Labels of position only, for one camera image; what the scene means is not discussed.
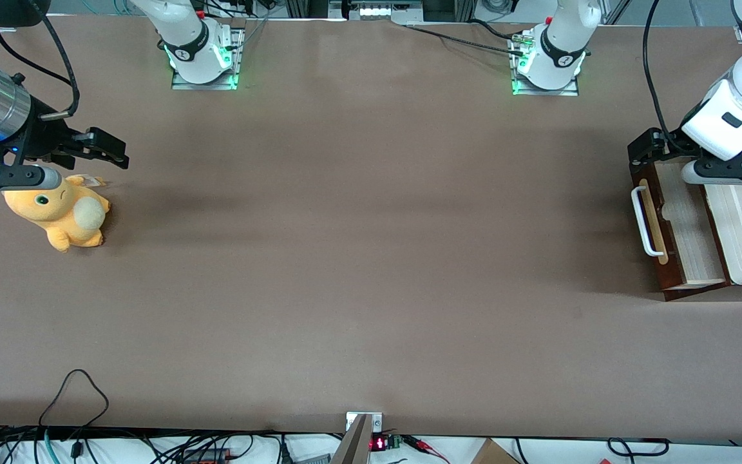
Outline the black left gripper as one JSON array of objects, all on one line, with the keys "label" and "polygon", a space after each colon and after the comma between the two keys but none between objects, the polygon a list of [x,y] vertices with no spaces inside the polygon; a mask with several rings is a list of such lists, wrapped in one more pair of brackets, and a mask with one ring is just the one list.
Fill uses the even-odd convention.
[{"label": "black left gripper", "polygon": [[703,111],[702,106],[695,106],[684,115],[676,130],[671,130],[665,135],[659,128],[645,130],[627,145],[628,164],[645,166],[662,161],[666,155],[666,143],[668,160],[698,159],[701,156],[699,145],[707,145],[710,140],[706,117],[700,115],[701,111]]}]

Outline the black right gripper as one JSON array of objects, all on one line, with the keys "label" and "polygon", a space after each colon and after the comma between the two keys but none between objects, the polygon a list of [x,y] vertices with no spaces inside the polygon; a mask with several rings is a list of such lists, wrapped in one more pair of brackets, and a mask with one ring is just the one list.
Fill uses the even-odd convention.
[{"label": "black right gripper", "polygon": [[88,128],[84,146],[79,135],[63,121],[42,121],[41,115],[53,109],[39,99],[30,98],[30,111],[20,130],[4,141],[4,150],[15,153],[17,164],[25,160],[43,160],[65,169],[74,169],[77,159],[100,159],[120,169],[128,169],[126,142],[100,128]]}]

